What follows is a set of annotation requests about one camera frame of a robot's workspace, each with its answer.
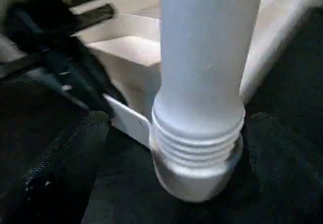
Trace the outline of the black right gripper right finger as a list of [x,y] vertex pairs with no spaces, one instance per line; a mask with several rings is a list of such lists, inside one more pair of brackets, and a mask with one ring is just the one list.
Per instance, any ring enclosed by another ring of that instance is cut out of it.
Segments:
[[264,112],[246,119],[244,137],[259,186],[255,223],[322,223],[322,150]]

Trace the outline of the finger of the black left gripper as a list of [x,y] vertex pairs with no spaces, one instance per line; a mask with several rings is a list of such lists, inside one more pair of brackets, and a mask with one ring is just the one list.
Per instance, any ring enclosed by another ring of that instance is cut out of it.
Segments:
[[73,12],[72,27],[90,27],[113,17],[113,6],[105,4],[101,7],[77,14]]
[[116,117],[104,98],[119,98],[104,67],[79,39],[45,41],[34,50],[41,58],[41,70],[36,79],[88,111],[102,111]]

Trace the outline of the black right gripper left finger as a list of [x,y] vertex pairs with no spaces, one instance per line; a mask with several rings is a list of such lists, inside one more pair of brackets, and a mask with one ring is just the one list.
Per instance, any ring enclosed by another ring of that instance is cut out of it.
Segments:
[[107,143],[111,118],[92,111],[61,131],[19,181],[15,223],[80,223]]

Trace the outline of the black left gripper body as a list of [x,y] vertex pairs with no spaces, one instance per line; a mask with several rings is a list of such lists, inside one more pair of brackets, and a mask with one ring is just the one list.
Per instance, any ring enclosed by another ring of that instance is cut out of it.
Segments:
[[1,0],[1,62],[36,52],[54,34],[75,27],[67,0]]

